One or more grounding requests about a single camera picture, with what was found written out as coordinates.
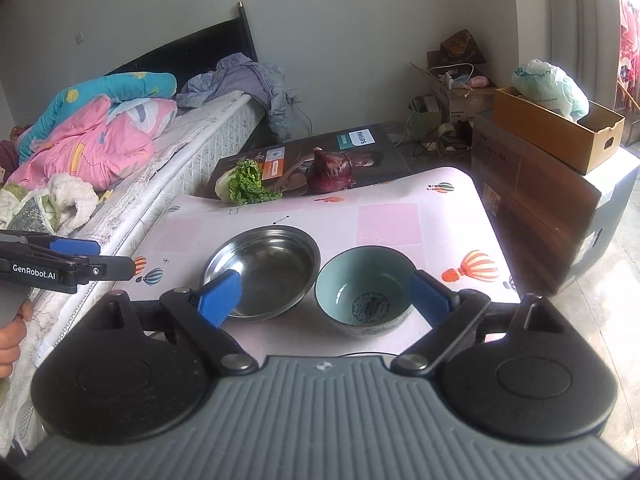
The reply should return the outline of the left hand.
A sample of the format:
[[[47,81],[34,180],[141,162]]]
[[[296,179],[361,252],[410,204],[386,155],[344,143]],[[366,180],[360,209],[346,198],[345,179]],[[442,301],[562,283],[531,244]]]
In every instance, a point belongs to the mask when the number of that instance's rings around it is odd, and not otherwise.
[[[20,344],[27,334],[27,323],[32,318],[32,302],[25,300],[13,321],[0,330],[0,378],[12,374],[14,364],[20,358]]]

